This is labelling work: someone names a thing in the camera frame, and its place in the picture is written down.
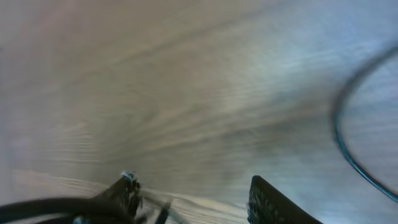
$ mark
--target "wooden surface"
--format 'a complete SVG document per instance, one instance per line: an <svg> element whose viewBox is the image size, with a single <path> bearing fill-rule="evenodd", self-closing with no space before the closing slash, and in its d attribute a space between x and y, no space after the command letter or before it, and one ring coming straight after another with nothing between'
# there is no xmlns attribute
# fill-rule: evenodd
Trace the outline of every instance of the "wooden surface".
<svg viewBox="0 0 398 224"><path fill-rule="evenodd" d="M396 223L328 110L397 21L395 0L1 0L0 202L93 195L134 170L192 223L245 223L260 175L323 223ZM395 190L397 68L344 118L353 154Z"/></svg>

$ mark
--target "black object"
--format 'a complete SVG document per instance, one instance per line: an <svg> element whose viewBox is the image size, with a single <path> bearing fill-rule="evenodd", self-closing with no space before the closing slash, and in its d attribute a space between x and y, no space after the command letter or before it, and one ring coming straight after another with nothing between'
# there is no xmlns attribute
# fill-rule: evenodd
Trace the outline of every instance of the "black object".
<svg viewBox="0 0 398 224"><path fill-rule="evenodd" d="M248 205L250 224L320 223L258 175L252 178Z"/></svg>
<svg viewBox="0 0 398 224"><path fill-rule="evenodd" d="M347 144L344 141L344 137L341 134L341 126L340 126L340 118L343 113L344 107L348 101L348 98L351 96L352 92L354 92L358 86L362 83L362 81L370 76L375 70L377 70L381 65L383 65L390 58L396 56L398 54L398 47L393 47L382 55L372 59L370 62L365 64L365 66L355 75L348 80L346 85L340 91L338 96L336 97L335 103L331 110L331 123L333 128L333 137L337 143L338 148L343 154L344 158L348 161L348 163L359 173L362 177L364 177L367 181L369 181L375 188L379 189L389 198L393 199L393 201L398 202L398 196L393 191L389 190L386 186L372 177L351 155L348 150Z"/></svg>

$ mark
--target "curved black wire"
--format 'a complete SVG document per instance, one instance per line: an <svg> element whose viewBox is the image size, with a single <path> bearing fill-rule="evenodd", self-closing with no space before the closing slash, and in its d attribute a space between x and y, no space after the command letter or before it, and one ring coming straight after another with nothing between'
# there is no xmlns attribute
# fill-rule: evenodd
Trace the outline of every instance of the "curved black wire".
<svg viewBox="0 0 398 224"><path fill-rule="evenodd" d="M123 223L133 223L130 216L117 205L85 198L50 198L4 205L0 207L0 223L51 214L112 217Z"/></svg>
<svg viewBox="0 0 398 224"><path fill-rule="evenodd" d="M339 147L341 153L344 155L344 158L349 162L349 164L363 176L367 181L369 181L375 188L379 189L389 198L393 199L393 201L398 202L398 196L393 191L389 190L386 186L372 177L365 169L355 161L352 157L351 153L348 150L348 147L344 141L344 137L341 134L340 127L340 118L343 113L345 104L348 101L348 98L351 96L352 92L354 92L359 84L372 74L377 68L379 68L384 62L392 58L393 56L398 54L398 47L393 47L384 54L376 57L367 63L362 69L360 69L343 87L338 96L336 97L335 103L331 110L331 123L333 128L333 137Z"/></svg>

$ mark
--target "wood grain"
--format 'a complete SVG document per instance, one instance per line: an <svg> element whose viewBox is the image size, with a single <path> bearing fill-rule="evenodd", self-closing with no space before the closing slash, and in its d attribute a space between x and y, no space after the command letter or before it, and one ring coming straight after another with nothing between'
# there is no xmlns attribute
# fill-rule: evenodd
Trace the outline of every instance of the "wood grain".
<svg viewBox="0 0 398 224"><path fill-rule="evenodd" d="M260 175L323 223L395 223L398 205L337 150L328 111L347 78L398 39L397 7L1 1L0 197L89 194L131 170L148 189L183 195L193 223L244 223ZM392 189L397 62L344 118L353 154Z"/></svg>

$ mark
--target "wooden floor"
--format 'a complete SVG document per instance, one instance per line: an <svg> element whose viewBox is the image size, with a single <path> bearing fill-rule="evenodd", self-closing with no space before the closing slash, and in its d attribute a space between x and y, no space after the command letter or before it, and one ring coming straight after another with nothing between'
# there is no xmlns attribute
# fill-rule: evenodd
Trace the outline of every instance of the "wooden floor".
<svg viewBox="0 0 398 224"><path fill-rule="evenodd" d="M323 223L396 223L328 110L397 21L396 0L0 0L0 202L94 195L131 170L192 223L246 223L261 175ZM395 190L397 71L344 118Z"/></svg>

